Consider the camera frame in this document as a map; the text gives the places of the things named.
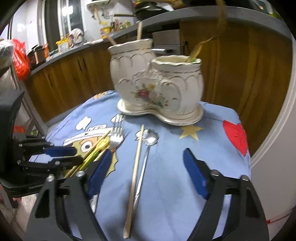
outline silver fork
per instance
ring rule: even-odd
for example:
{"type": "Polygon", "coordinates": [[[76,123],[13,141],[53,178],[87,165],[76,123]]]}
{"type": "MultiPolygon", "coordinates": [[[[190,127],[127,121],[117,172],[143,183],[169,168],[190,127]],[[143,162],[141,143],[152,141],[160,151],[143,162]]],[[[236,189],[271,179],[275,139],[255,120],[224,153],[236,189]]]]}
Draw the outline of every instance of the silver fork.
{"type": "MultiPolygon", "coordinates": [[[[121,142],[123,142],[123,140],[124,140],[124,134],[123,134],[124,120],[125,120],[125,116],[122,114],[117,114],[115,116],[108,149],[112,150],[115,147],[117,147],[121,142]]],[[[91,206],[93,213],[96,213],[96,207],[98,205],[98,198],[99,198],[99,195],[95,195],[89,201],[89,204],[91,206]]]]}

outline ceramic base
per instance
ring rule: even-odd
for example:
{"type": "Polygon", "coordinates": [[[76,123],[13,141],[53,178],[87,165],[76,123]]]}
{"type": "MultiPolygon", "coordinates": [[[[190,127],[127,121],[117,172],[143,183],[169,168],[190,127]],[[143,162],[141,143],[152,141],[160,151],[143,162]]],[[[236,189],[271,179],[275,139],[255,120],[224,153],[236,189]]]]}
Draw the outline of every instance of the ceramic base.
{"type": "Polygon", "coordinates": [[[147,109],[147,110],[135,110],[135,111],[130,111],[128,109],[126,109],[125,104],[123,99],[120,99],[117,103],[117,109],[125,114],[125,115],[146,115],[146,114],[152,114],[154,116],[156,116],[158,119],[160,119],[161,121],[169,124],[169,125],[173,125],[173,126],[189,126],[192,125],[196,122],[198,122],[199,120],[201,120],[202,116],[203,116],[203,107],[201,106],[201,104],[198,104],[198,106],[196,107],[196,114],[193,115],[192,117],[188,118],[188,119],[183,119],[183,120],[176,120],[176,119],[171,119],[168,118],[164,115],[162,115],[161,113],[159,113],[157,110],[154,109],[147,109]]]}

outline metal bolt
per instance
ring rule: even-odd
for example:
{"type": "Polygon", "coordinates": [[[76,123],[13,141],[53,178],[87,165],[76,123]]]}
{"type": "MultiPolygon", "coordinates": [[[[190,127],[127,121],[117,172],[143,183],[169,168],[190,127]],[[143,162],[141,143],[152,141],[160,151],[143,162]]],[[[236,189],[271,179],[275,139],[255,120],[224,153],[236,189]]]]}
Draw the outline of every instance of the metal bolt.
{"type": "Polygon", "coordinates": [[[244,181],[250,181],[249,177],[247,175],[242,175],[241,179],[244,181]]]}
{"type": "Polygon", "coordinates": [[[53,174],[50,174],[47,178],[46,178],[46,181],[47,182],[52,182],[54,180],[54,175],[53,174]]]}
{"type": "Polygon", "coordinates": [[[218,170],[211,170],[211,175],[218,177],[218,176],[220,176],[220,172],[218,170]]]}
{"type": "Polygon", "coordinates": [[[77,176],[77,177],[82,177],[84,174],[85,174],[84,171],[78,171],[78,172],[76,173],[76,176],[77,176]]]}

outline gray countertop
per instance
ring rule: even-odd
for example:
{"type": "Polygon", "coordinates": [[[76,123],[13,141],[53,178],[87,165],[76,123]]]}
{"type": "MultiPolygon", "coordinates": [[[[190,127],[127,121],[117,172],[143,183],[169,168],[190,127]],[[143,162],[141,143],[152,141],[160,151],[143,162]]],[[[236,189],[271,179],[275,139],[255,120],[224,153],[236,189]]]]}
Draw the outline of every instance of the gray countertop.
{"type": "MultiPolygon", "coordinates": [[[[278,32],[281,35],[284,35],[287,38],[291,38],[291,32],[285,22],[280,21],[277,18],[271,17],[267,14],[246,9],[240,7],[231,7],[226,6],[226,13],[228,16],[228,20],[230,21],[243,21],[250,24],[259,25],[268,29],[271,29],[275,32],[278,32]]],[[[152,26],[152,25],[164,25],[166,23],[173,23],[173,22],[181,22],[187,21],[190,19],[209,19],[209,18],[217,18],[218,15],[218,7],[217,6],[200,6],[200,7],[188,7],[182,8],[179,10],[174,10],[171,12],[166,12],[163,14],[159,14],[157,16],[148,18],[142,21],[143,28],[152,26]]],[[[119,33],[113,36],[114,39],[119,38],[123,35],[126,35],[131,32],[136,32],[138,28],[138,24],[134,24],[131,27],[120,31],[119,33]]],[[[44,67],[50,65],[51,63],[66,57],[72,53],[78,52],[80,50],[92,47],[93,45],[83,45],[81,47],[72,49],[64,54],[61,54],[48,62],[38,66],[31,72],[31,75],[37,73],[44,67]]]]}

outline blue tablecloth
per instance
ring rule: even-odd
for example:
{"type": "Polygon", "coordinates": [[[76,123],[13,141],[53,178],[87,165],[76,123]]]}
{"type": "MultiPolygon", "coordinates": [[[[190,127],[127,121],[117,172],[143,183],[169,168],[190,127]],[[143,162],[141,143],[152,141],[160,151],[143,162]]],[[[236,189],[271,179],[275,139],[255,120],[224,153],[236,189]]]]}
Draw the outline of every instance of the blue tablecloth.
{"type": "MultiPolygon", "coordinates": [[[[96,140],[96,137],[88,136],[91,131],[112,127],[111,119],[119,112],[116,107],[119,99],[118,93],[114,91],[90,98],[69,114],[47,136],[47,141],[55,145],[73,145],[85,152],[96,140]],[[86,139],[80,138],[79,134],[82,133],[87,136],[86,139]]],[[[223,121],[234,125],[240,123],[237,113],[209,103],[201,102],[201,105],[204,116],[194,125],[200,127],[197,128],[199,131],[194,132],[198,139],[194,138],[194,134],[180,138],[184,132],[181,127],[165,124],[153,115],[126,116],[123,125],[125,140],[116,150],[118,162],[115,171],[104,180],[96,212],[97,220],[109,241],[124,240],[123,227],[137,147],[135,134],[141,124],[154,129],[160,138],[150,150],[131,240],[184,241],[192,232],[205,200],[196,193],[184,167],[182,153],[185,148],[189,147],[197,159],[205,161],[211,169],[217,169],[225,176],[250,176],[249,152],[242,154],[232,144],[223,127],[223,121]]],[[[145,148],[142,146],[138,177],[145,148]]],[[[47,155],[31,159],[36,162],[49,160],[51,157],[47,155]]],[[[230,196],[227,195],[214,237],[223,232],[229,203],[230,196]]],[[[69,214],[70,205],[66,208],[69,214]]],[[[70,215],[69,220],[73,234],[80,237],[70,215]]]]}

